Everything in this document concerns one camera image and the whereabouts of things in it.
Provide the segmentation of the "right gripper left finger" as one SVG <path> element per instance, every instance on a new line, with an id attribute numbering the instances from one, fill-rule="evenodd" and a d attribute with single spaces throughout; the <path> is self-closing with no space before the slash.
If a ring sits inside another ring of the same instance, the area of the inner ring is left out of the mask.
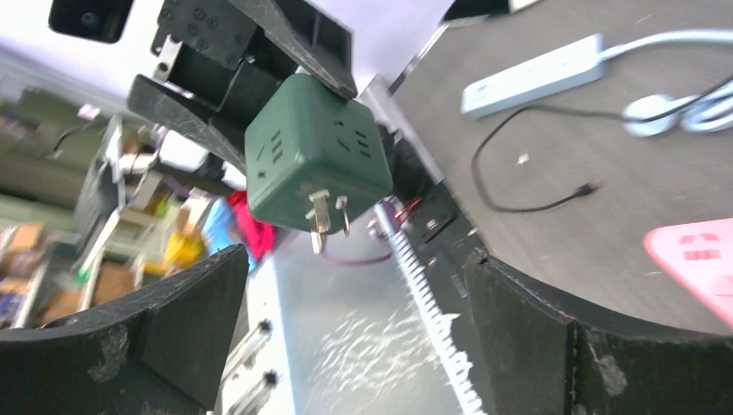
<path id="1" fill-rule="evenodd" d="M 247 273 L 245 248 L 229 246 L 45 328 L 3 330 L 2 413 L 211 411 Z"/>

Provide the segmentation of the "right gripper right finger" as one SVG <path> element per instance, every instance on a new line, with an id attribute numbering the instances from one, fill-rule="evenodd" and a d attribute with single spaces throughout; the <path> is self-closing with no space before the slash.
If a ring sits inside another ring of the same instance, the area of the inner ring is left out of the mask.
<path id="1" fill-rule="evenodd" d="M 481 250 L 464 276 L 498 413 L 731 413 L 730 337 L 624 315 Z"/>

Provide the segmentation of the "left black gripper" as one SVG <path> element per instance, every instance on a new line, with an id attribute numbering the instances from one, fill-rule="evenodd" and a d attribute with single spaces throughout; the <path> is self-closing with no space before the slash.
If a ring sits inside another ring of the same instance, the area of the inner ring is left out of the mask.
<path id="1" fill-rule="evenodd" d="M 258 112 L 297 64 L 344 99 L 358 95 L 351 31 L 307 1 L 170 0 L 157 25 L 154 78 L 223 112 Z M 141 74 L 126 105 L 245 171 L 245 129 L 206 105 Z"/>

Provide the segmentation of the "dark green cube socket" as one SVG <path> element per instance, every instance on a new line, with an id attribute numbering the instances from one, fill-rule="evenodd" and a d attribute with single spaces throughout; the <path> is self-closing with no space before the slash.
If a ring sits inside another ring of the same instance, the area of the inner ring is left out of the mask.
<path id="1" fill-rule="evenodd" d="M 295 73 L 245 131 L 248 207 L 254 219 L 326 236 L 392 193 L 392 174 L 368 107 Z"/>

